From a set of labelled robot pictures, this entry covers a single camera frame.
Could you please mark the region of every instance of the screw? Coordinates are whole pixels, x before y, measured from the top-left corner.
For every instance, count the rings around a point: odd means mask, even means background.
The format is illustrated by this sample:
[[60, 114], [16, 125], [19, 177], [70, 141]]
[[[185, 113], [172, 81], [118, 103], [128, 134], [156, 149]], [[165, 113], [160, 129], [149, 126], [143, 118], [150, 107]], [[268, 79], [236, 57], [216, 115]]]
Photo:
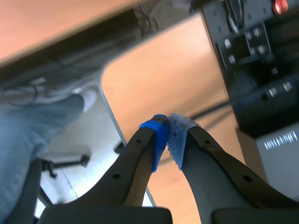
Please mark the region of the screw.
[[230, 44], [230, 42], [229, 42], [229, 39], [226, 39], [225, 41], [224, 41], [224, 44], [225, 44], [225, 47], [227, 48], [227, 49], [230, 49], [231, 48], [231, 44]]
[[258, 52], [260, 52], [261, 55], [263, 55], [264, 53], [266, 53], [266, 48], [262, 45], [258, 46]]
[[247, 37], [247, 40], [251, 40], [252, 36], [251, 36], [251, 33], [250, 32], [246, 32], [245, 33], [246, 37]]
[[272, 74], [277, 74], [277, 73], [278, 73], [277, 68], [273, 68], [273, 69], [271, 70], [271, 72], [272, 72]]
[[272, 97], [275, 97], [276, 94], [277, 94], [277, 90], [275, 87], [269, 89], [269, 94], [272, 96]]
[[260, 34], [261, 34], [261, 31], [260, 31], [259, 28], [255, 27], [255, 28], [253, 29], [253, 33], [254, 33], [254, 36], [259, 37]]
[[286, 83], [283, 83], [282, 86], [284, 87], [285, 91], [290, 91], [290, 89], [292, 88], [292, 85], [290, 82], [286, 82]]
[[235, 64], [235, 56], [230, 55], [230, 56], [228, 57], [228, 59], [229, 59], [229, 62], [230, 62], [231, 64]]
[[254, 48], [250, 48], [249, 52], [251, 55], [255, 55], [256, 54], [256, 50]]

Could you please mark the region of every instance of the wooden table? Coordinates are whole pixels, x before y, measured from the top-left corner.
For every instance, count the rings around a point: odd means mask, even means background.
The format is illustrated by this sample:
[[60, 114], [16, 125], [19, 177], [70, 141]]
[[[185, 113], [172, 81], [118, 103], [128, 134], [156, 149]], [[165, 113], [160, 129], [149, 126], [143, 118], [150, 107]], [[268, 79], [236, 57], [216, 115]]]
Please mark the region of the wooden table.
[[0, 0], [0, 66], [129, 8], [138, 0]]
[[[228, 98], [200, 14], [143, 42], [106, 66], [102, 89], [126, 140], [154, 114], [192, 116]], [[198, 120], [205, 127], [223, 109]], [[210, 131], [231, 155], [244, 162], [233, 114]], [[168, 151], [162, 160], [169, 157]], [[175, 224], [199, 223], [190, 187], [174, 162], [158, 167], [149, 181], [157, 204], [169, 208]]]
[[[0, 0], [0, 66], [105, 20], [137, 1]], [[127, 140], [156, 113], [191, 116], [228, 98], [200, 14], [113, 60], [104, 71], [102, 88]], [[205, 126], [224, 111], [198, 122]], [[235, 127], [231, 115], [210, 134], [244, 162]], [[173, 162], [159, 166], [149, 189], [157, 206], [171, 210], [175, 224], [199, 223], [191, 190]]]

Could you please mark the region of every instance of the person's leg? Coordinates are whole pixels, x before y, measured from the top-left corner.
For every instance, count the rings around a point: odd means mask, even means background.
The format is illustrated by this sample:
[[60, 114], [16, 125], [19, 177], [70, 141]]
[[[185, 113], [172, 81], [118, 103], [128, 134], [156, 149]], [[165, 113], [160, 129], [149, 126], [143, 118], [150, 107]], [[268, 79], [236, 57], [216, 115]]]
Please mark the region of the person's leg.
[[0, 114], [0, 223], [19, 199], [30, 162], [83, 108], [82, 96], [72, 95], [54, 104]]

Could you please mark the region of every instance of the shoe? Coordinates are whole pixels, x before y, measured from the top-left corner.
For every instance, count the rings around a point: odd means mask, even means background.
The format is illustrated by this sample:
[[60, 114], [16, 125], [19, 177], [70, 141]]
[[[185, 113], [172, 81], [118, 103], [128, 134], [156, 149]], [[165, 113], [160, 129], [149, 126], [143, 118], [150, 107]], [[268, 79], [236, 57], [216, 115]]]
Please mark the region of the shoe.
[[78, 94], [84, 100], [83, 113], [86, 113], [93, 107], [93, 105], [98, 97], [98, 91], [96, 90], [95, 87], [89, 87], [87, 89], [82, 90]]

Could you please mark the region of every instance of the black cable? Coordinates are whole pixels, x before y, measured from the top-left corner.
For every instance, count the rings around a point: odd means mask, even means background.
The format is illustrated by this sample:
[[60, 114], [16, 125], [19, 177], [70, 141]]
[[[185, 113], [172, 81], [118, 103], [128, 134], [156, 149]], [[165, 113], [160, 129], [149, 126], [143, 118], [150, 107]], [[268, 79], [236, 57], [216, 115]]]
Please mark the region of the black cable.
[[206, 115], [208, 115], [210, 113], [213, 113], [214, 111], [217, 111], [217, 110], [219, 110], [219, 109], [221, 109], [223, 107], [229, 106], [229, 105], [231, 105], [231, 101], [230, 100], [224, 101], [222, 103], [217, 104], [216, 106], [208, 108], [208, 109], [206, 109], [206, 110], [204, 110], [204, 111], [202, 111], [202, 112], [200, 112], [200, 113], [198, 113], [198, 114], [190, 117], [190, 119], [191, 120], [197, 120], [198, 118], [204, 117], [204, 116], [206, 116]]
[[79, 71], [84, 71], [84, 72], [92, 72], [92, 71], [100, 69], [100, 67], [77, 67], [77, 66], [74, 66], [74, 65], [71, 65], [71, 64], [64, 64], [64, 63], [62, 63], [61, 61], [59, 61], [57, 59], [49, 58], [49, 57], [46, 57], [44, 55], [40, 55], [40, 54], [37, 54], [37, 53], [35, 53], [34, 56], [36, 56], [36, 57], [38, 57], [38, 58], [40, 58], [40, 59], [42, 59], [44, 61], [55, 62], [55, 63], [59, 64], [62, 67], [65, 67], [67, 69], [72, 69], [72, 70], [79, 70]]
[[[159, 25], [158, 25], [157, 21], [156, 21], [154, 18], [151, 18], [151, 17], [149, 17], [148, 15], [146, 15], [146, 14], [144, 13], [144, 11], [142, 10], [142, 8], [141, 8], [140, 5], [139, 5], [139, 9], [138, 9], [138, 11], [139, 11], [139, 13], [145, 18], [145, 20], [142, 21], [142, 23], [141, 23], [141, 27], [140, 27], [141, 32], [142, 32], [142, 35], [146, 35], [146, 34], [150, 34], [150, 33], [154, 32], [154, 30], [152, 29], [152, 23], [151, 23], [151, 21], [154, 22], [155, 27], [156, 27], [156, 31], [158, 31], [158, 29], [159, 29]], [[149, 24], [149, 31], [148, 31], [148, 32], [145, 32], [146, 21], [147, 21], [148, 24]]]
[[[32, 105], [35, 103], [35, 101], [36, 101], [36, 99], [37, 99], [37, 97], [38, 97], [38, 90], [37, 90], [36, 86], [33, 85], [32, 87], [34, 88], [35, 93], [34, 93], [34, 95], [33, 95], [32, 100], [31, 100], [29, 103], [20, 105], [20, 104], [14, 104], [14, 103], [12, 103], [12, 102], [8, 102], [8, 104], [10, 104], [11, 106], [17, 106], [17, 107], [32, 106]], [[24, 92], [24, 93], [30, 93], [29, 91], [26, 91], [26, 90], [22, 89], [21, 87], [16, 87], [16, 88], [6, 88], [6, 89], [4, 89], [3, 91], [1, 91], [1, 97], [4, 97], [3, 92], [4, 92], [4, 91], [7, 91], [7, 90], [20, 90], [21, 92]]]
[[257, 98], [260, 98], [261, 96], [264, 96], [266, 95], [266, 92], [273, 88], [273, 86], [277, 86], [277, 85], [282, 85], [282, 83], [285, 83], [285, 82], [296, 82], [296, 84], [298, 84], [298, 81], [299, 81], [299, 74], [295, 73], [293, 75], [290, 75], [288, 77], [284, 77], [280, 80], [277, 80], [275, 82], [273, 82], [272, 84], [268, 84], [266, 86], [263, 86], [259, 89], [257, 89], [254, 93], [251, 93], [245, 97], [241, 97], [239, 99], [236, 99], [236, 100], [233, 100], [233, 101], [230, 101], [230, 100], [227, 100], [227, 101], [224, 101], [224, 102], [221, 102], [215, 106], [212, 106], [192, 117], [190, 117], [190, 119], [192, 120], [196, 120], [196, 119], [199, 119], [199, 118], [202, 118], [210, 113], [213, 113], [223, 107], [226, 107], [226, 106], [234, 106], [235, 107], [235, 110], [240, 110], [242, 107], [244, 107], [245, 105], [247, 104], [250, 104], [251, 102], [253, 102], [254, 100], [256, 100]]

